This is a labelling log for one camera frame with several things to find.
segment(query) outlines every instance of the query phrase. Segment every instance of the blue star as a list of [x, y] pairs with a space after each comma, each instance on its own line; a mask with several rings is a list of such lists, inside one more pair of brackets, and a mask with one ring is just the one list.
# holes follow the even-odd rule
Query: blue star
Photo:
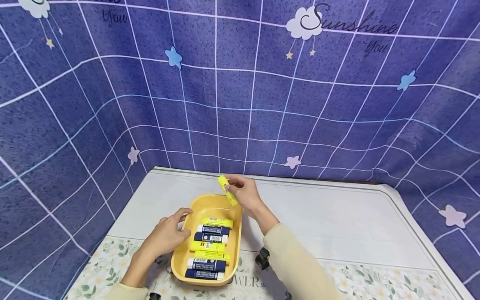
[[172, 46], [170, 50], [165, 50], [165, 54], [168, 56], [168, 64], [170, 66], [177, 66], [179, 69], [181, 69], [180, 62], [182, 60], [182, 56], [177, 53], [175, 47]]
[[402, 82], [398, 85], [396, 88], [397, 90], [403, 89], [403, 91], [406, 91], [408, 86], [415, 81], [417, 77], [415, 76], [415, 70], [412, 71], [412, 73], [408, 75], [403, 75], [402, 76]]

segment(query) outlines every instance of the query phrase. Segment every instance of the beige sleeve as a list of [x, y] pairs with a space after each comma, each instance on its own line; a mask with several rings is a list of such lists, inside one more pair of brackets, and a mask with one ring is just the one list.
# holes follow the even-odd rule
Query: beige sleeve
[[342, 299], [336, 284], [290, 229], [275, 225], [264, 237], [270, 265], [293, 299]]
[[147, 288], [132, 288], [121, 283], [114, 284], [106, 300], [148, 300]]

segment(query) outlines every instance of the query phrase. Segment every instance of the yellow tray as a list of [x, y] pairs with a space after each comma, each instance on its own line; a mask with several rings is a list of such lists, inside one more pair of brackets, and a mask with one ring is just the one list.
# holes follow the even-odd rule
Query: yellow tray
[[[195, 199], [190, 208], [193, 210], [193, 214], [186, 217], [182, 230], [189, 229], [192, 232], [192, 235], [173, 252], [171, 261], [172, 272], [179, 280], [192, 285], [207, 287], [223, 286], [232, 279], [239, 262], [242, 207], [240, 205], [232, 207], [225, 195], [208, 194]], [[194, 254], [194, 252], [190, 252], [190, 244], [193, 242], [193, 236], [197, 231], [198, 225], [202, 224], [203, 218], [206, 217], [229, 219], [233, 221], [233, 229], [230, 229], [228, 243], [225, 249], [225, 253], [230, 254], [230, 265], [227, 265], [225, 275], [221, 280], [205, 280], [185, 277], [187, 261], [189, 258], [193, 258]]]

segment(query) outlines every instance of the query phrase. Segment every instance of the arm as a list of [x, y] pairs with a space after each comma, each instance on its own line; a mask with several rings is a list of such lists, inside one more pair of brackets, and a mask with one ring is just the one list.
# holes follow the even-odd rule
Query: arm
[[257, 221], [264, 234], [269, 262], [278, 279], [294, 299], [342, 299], [340, 292], [315, 257], [290, 229], [281, 224], [258, 194], [255, 181], [228, 175], [228, 190], [235, 194], [248, 216]]
[[181, 208], [170, 217], [160, 220], [133, 254], [125, 276], [119, 284], [112, 286], [106, 300], [148, 299], [145, 281], [150, 266], [157, 257], [172, 252], [190, 236], [190, 230], [178, 231], [178, 223], [185, 220], [185, 214], [192, 212], [189, 208]]

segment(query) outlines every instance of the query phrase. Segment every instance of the grid pattern backdrop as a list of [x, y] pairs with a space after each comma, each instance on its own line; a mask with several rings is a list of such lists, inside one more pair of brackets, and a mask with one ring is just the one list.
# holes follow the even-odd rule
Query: grid pattern backdrop
[[154, 166], [387, 183], [480, 298], [479, 22], [478, 0], [0, 0], [0, 298], [63, 298]]

